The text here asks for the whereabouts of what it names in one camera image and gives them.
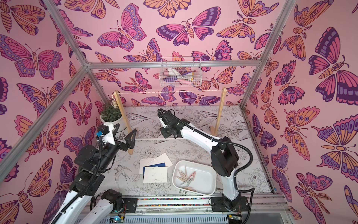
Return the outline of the blue postcard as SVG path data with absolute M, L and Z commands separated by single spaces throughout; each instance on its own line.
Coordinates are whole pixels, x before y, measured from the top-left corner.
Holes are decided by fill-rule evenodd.
M 165 163 L 158 163 L 158 164 L 153 164 L 153 165 L 148 165 L 148 166 L 144 166 L 143 167 L 143 175 L 145 175 L 145 169 L 149 168 L 149 167 L 165 167 L 166 164 Z

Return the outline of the grey clothespin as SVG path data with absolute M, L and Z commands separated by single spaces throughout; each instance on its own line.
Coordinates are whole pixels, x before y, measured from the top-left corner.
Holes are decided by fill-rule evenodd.
M 186 186 L 186 187 L 188 187 L 192 181 L 193 181 L 192 178 L 187 179 L 186 181 L 184 181 L 183 183 L 181 183 L 180 186 Z

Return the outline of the beige clothespin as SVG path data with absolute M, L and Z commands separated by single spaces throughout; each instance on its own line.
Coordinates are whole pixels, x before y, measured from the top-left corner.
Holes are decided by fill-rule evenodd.
M 187 175 L 187 170 L 186 170 L 186 168 L 184 168 L 183 171 L 180 170 L 180 176 L 181 176 L 181 178 L 182 178 L 184 181 L 188 179 L 188 175 Z
M 188 177 L 187 177 L 187 180 L 188 181 L 193 181 L 195 179 L 195 176 L 196 176 L 196 171 L 194 171 L 192 174 L 190 174 Z
M 197 189 L 194 189 L 193 187 L 183 187 L 183 189 L 188 190 L 188 191 L 197 192 Z
M 180 176 L 176 175 L 175 177 L 182 182 L 184 182 L 186 180 L 186 177 L 184 175 L 180 175 Z

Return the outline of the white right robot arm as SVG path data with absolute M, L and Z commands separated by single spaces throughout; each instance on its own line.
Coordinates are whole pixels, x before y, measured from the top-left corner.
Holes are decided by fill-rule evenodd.
M 219 138 L 201 131 L 186 119 L 180 119 L 171 110 L 158 109 L 158 119 L 162 124 L 160 132 L 164 138 L 174 137 L 189 140 L 211 155 L 211 165 L 220 176 L 223 184 L 223 203 L 229 211 L 239 208 L 242 193 L 254 192 L 254 189 L 241 190 L 237 185 L 237 175 L 253 162 L 252 152 L 244 145 L 232 142 L 228 137 Z M 244 150 L 249 161 L 239 166 L 236 148 Z

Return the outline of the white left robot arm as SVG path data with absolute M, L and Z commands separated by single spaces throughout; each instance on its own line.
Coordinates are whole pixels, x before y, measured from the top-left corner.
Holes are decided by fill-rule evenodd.
M 137 129 L 133 129 L 125 137 L 125 142 L 121 142 L 114 139 L 118 128 L 119 125 L 112 125 L 108 122 L 100 125 L 95 135 L 98 147 L 88 145 L 79 151 L 75 164 L 81 170 L 70 185 L 70 190 L 59 211 L 51 219 L 51 224 L 73 224 L 95 196 L 105 179 L 103 173 L 110 170 L 108 166 L 114 162 L 118 151 L 126 152 L 134 149 Z

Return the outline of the white postcard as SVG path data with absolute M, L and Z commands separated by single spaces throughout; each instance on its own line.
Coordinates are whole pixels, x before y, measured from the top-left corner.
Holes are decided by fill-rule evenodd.
M 141 159 L 139 164 L 139 174 L 143 174 L 143 167 L 149 166 L 150 163 L 155 160 L 155 158 L 147 158 L 147 159 Z
M 146 167 L 143 183 L 166 183 L 168 167 Z
M 150 162 L 150 165 L 156 165 L 156 164 L 161 164 L 161 163 L 164 163 L 166 167 L 171 167 L 173 165 L 173 163 L 171 162 L 170 158 L 168 157 L 168 155 L 166 153 L 163 153 L 159 157 L 152 160 Z

